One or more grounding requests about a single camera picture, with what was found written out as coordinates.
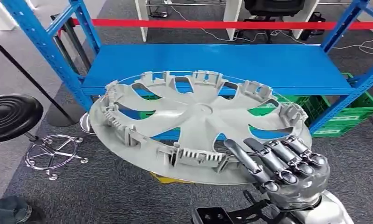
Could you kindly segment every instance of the mechanical hand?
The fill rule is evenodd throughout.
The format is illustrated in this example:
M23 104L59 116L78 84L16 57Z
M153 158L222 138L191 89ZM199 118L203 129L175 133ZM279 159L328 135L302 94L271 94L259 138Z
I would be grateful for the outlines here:
M303 224L352 223L341 202L325 190L330 167L323 155L312 152L294 136L264 144L253 138L243 142L255 153L253 158L233 140L225 140L224 145L247 168L261 192L267 194L280 211L291 212ZM297 222L287 217L282 223Z

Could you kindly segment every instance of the blue shelf frame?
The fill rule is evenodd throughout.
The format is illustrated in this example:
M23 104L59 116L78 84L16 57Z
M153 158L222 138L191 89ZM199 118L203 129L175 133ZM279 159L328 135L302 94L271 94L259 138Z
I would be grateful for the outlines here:
M88 43L96 54L99 53L101 43L97 32L92 25L91 18L83 0L69 0L70 5L50 24L47 29L45 29L36 16L34 16L34 13L31 11L25 0L1 0L1 2L19 23L20 28L41 52L42 56L47 60L52 69L66 84L77 102L80 103L86 111L89 111L93 102L90 95L87 95L82 89L84 80L70 68L53 42L53 35L67 21L67 19L75 13L86 35ZM373 8L368 4L369 0L353 0L341 19L338 21L336 27L320 45L325 53L328 53L332 47L336 45L347 28L356 20L362 11L367 12L373 17ZM352 86L350 91L347 91L346 95L342 95L339 100L337 100L311 124L310 132L316 132L322 125L372 86L373 67L366 74L358 78L357 82Z

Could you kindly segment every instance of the red barrier tape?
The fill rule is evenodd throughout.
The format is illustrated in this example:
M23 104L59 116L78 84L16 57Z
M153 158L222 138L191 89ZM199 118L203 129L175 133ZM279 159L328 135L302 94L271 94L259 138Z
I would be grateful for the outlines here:
M204 29L333 29L336 22L222 22L92 19L98 27L204 28ZM354 22L349 29L373 29L373 22Z

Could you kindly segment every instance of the yellow object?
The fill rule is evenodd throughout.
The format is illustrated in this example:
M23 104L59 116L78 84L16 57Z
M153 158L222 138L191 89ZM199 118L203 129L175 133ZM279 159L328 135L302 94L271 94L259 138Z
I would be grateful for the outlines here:
M182 180L177 180L177 179L173 179L173 178L168 178L168 177L165 177L165 176L155 174L153 172L150 172L150 174L153 177L155 177L156 179L158 179L159 182L161 182L161 183L192 183L192 182L188 182L188 181L182 181Z

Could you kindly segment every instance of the gray carpet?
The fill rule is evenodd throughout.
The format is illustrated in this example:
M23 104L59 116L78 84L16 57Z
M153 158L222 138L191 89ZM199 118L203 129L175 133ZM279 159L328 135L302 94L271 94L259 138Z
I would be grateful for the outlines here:
M179 9L186 18L197 20L221 19L221 7ZM342 12L341 7L321 9L333 21ZM136 19L133 1L108 0L102 18ZM248 14L242 12L240 18ZM169 19L179 19L173 12ZM98 28L103 43L139 43L138 28ZM223 30L213 31L226 38ZM254 36L254 31L246 34ZM319 42L322 37L309 40ZM373 39L369 31L349 32L341 46ZM274 42L292 42L285 36ZM215 40L201 30L150 29L148 42L213 43ZM342 71L360 74L373 65L373 55L363 54L356 48L334 50L331 57ZM72 102L64 86L56 99ZM84 137L79 154L89 157L87 164L74 160L57 169L59 179L47 180L41 171L31 170L21 162L5 196L18 195L42 208L47 223L189 223L192 209L202 206L221 206L227 210L248 206L242 190L248 189L257 198L259 194L250 185L211 186L202 184L160 184L147 171L141 170L112 154L95 137L86 136L78 126L56 128L44 119L38 134L45 136L63 133ZM341 138L314 139L314 149L329 158L332 175L328 189L344 203L356 223L373 224L373 117Z

